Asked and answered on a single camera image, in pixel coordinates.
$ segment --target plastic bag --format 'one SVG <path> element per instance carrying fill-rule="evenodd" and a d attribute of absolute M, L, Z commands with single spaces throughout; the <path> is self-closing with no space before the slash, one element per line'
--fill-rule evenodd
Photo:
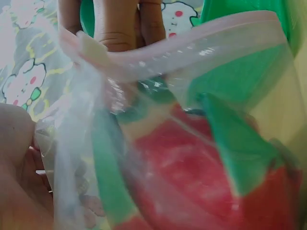
<path fill-rule="evenodd" d="M 124 53 L 60 34 L 73 90 L 36 136 L 54 172 L 57 230 L 86 229 L 84 158 L 112 230 L 298 228 L 292 140 L 306 115 L 274 13 L 234 14 Z"/>

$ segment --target green plastic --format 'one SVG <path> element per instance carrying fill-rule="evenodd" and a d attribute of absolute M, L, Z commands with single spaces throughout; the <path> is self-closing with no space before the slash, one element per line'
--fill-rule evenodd
<path fill-rule="evenodd" d="M 194 79 L 189 85 L 187 106 L 192 105 L 204 92 L 214 94 L 229 103 L 256 104 L 280 78 L 270 69 L 281 61 L 286 48 L 279 45 L 220 65 Z"/>
<path fill-rule="evenodd" d="M 95 14 L 93 0 L 82 0 L 80 8 L 80 21 L 83 31 L 94 37 Z"/>
<path fill-rule="evenodd" d="M 96 111 L 94 124 L 92 145 L 98 190 L 109 223 L 117 225 L 138 213 L 116 159 L 124 148 L 122 135 L 119 127 L 114 129 L 117 122 L 108 111 Z"/>
<path fill-rule="evenodd" d="M 222 100 L 206 93 L 201 105 L 206 111 L 227 175 L 238 195 L 250 193 L 263 182 L 269 170 L 284 165 L 278 150 Z"/>
<path fill-rule="evenodd" d="M 234 13 L 247 11 L 273 11 L 281 21 L 283 31 L 290 39 L 289 12 L 287 0 L 205 0 L 201 13 L 201 23 Z"/>

